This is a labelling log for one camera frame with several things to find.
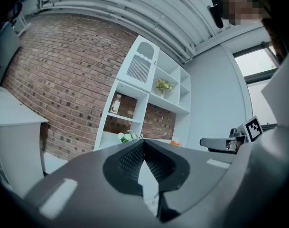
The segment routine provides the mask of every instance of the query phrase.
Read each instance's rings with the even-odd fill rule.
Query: orange object
[[[181,144],[179,144],[178,142],[176,142],[174,140],[171,141],[171,145],[175,145],[175,146],[181,147]]]

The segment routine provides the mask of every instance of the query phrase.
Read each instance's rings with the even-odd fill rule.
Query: white shelving unit
[[[156,88],[160,79],[174,85],[173,90],[164,93],[163,98]],[[160,51],[156,45],[138,36],[129,50],[108,96],[94,150],[120,143],[117,134],[103,131],[107,116],[130,121],[131,130],[139,136],[148,103],[176,113],[173,139],[185,147],[190,124],[190,90],[189,74],[168,55]],[[133,118],[109,113],[115,92],[137,99]]]

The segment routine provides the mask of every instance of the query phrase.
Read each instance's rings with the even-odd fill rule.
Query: person
[[[289,53],[289,0],[212,0],[209,7],[217,25],[222,19],[233,25],[262,22],[266,28],[276,57],[281,63]]]

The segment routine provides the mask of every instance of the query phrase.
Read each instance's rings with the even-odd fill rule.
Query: ceiling
[[[119,23],[158,45],[177,62],[261,24],[219,29],[207,10],[211,0],[42,0],[41,9],[78,9]]]

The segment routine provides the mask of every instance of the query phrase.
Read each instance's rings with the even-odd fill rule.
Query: bottle
[[[120,106],[120,99],[121,99],[121,95],[116,95],[116,98],[112,102],[110,113],[114,113],[114,114],[118,113],[119,106]]]

